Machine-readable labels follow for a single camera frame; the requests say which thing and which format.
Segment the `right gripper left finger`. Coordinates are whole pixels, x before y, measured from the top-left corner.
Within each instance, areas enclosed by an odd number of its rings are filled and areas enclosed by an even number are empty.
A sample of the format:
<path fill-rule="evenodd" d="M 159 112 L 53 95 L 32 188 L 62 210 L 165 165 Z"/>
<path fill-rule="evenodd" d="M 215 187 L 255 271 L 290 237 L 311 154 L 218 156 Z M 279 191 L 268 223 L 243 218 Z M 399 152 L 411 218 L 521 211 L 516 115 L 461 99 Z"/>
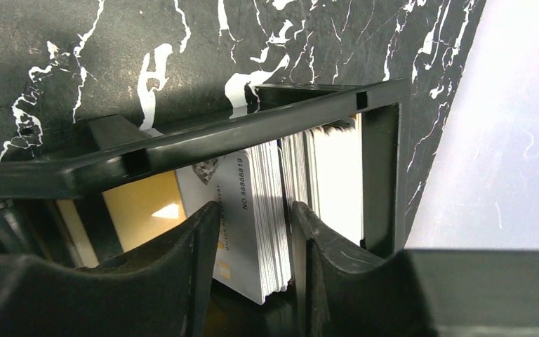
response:
<path fill-rule="evenodd" d="M 94 268 L 0 255 L 0 336 L 202 336 L 219 228 L 210 201 Z"/>

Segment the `white credit card stack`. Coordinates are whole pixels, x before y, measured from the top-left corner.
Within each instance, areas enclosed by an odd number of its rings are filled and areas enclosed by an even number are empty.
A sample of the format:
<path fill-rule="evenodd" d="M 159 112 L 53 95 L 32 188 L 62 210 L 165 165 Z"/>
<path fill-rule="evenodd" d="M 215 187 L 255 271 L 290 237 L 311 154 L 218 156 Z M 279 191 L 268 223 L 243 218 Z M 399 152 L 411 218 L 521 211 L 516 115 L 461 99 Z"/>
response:
<path fill-rule="evenodd" d="M 220 207 L 213 277 L 262 305 L 291 279 L 278 145 L 275 140 L 176 171 L 185 212 Z"/>

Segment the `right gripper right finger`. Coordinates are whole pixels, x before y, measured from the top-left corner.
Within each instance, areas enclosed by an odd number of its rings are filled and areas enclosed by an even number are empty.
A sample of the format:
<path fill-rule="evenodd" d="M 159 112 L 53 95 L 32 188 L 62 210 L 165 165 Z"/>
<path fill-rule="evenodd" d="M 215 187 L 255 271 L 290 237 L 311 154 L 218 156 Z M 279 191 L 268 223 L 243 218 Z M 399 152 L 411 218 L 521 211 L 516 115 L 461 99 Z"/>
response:
<path fill-rule="evenodd" d="M 383 259 L 291 210 L 302 336 L 539 336 L 539 251 L 405 249 Z"/>

